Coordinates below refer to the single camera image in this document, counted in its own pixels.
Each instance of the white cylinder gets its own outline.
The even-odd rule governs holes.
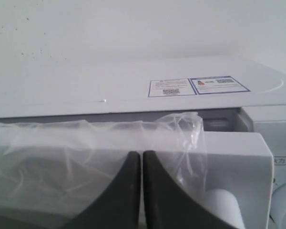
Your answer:
[[[237,229],[245,229],[236,197],[223,189],[206,192],[205,207],[215,216]]]
[[[286,229],[286,184],[272,195],[270,215],[277,229]]]

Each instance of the white appliance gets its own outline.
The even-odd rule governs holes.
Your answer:
[[[265,229],[269,213],[286,229],[286,75],[225,56],[0,68],[0,122],[153,121],[184,111],[204,119],[206,188],[232,193],[246,229]]]

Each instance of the packaging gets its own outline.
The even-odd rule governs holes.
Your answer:
[[[197,113],[155,122],[0,124],[0,215],[57,228],[95,201],[129,151],[146,150],[201,199],[207,155]],[[144,221],[143,206],[140,214]]]

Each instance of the white wall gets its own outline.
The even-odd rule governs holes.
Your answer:
[[[286,73],[286,0],[0,0],[0,67],[214,54]]]

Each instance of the plastic bag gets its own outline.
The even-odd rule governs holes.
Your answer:
[[[201,199],[207,164],[196,113],[155,122],[0,124],[0,215],[57,228],[107,188],[129,151],[146,150]]]

